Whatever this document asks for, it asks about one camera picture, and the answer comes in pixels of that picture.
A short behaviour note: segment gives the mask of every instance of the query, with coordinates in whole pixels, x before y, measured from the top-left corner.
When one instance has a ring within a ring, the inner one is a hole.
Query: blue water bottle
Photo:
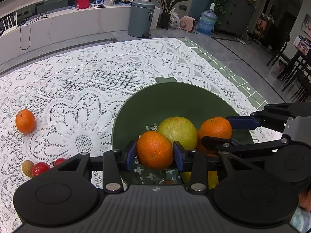
[[[211,34],[211,31],[214,29],[215,22],[217,19],[214,13],[214,8],[215,8],[215,3],[212,3],[208,11],[204,11],[201,13],[201,17],[200,17],[196,30],[206,35]]]

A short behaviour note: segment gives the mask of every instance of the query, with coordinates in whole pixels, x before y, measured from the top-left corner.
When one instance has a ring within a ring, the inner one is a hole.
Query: red box
[[[86,9],[90,5],[90,0],[77,0],[78,9]]]

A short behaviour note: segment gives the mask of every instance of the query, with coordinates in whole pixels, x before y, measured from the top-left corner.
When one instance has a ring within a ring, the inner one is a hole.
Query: black circular joint
[[[311,175],[311,150],[299,144],[285,146],[266,159],[264,169],[295,185]]]
[[[47,184],[40,187],[35,196],[39,202],[44,204],[60,204],[71,197],[70,187],[63,184]]]
[[[21,185],[13,197],[23,221],[42,227],[68,225],[89,215],[98,203],[96,187],[70,171],[49,170]]]
[[[292,185],[260,170],[235,171],[215,187],[213,201],[225,216],[251,227],[289,222],[298,206]]]

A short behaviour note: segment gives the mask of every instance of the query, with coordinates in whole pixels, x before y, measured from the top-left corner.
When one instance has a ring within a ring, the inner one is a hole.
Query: green bowl
[[[204,88],[157,77],[156,84],[132,95],[119,110],[112,128],[112,148],[123,150],[131,140],[159,125],[164,119],[182,116],[199,129],[212,117],[238,116],[219,96]],[[248,130],[233,130],[232,138],[242,144],[253,143]]]

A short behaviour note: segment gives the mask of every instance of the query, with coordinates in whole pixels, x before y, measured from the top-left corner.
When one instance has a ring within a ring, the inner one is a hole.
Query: trash can lid
[[[132,6],[136,7],[143,7],[143,8],[154,8],[156,5],[152,2],[145,2],[145,1],[139,1],[135,0],[132,2]]]

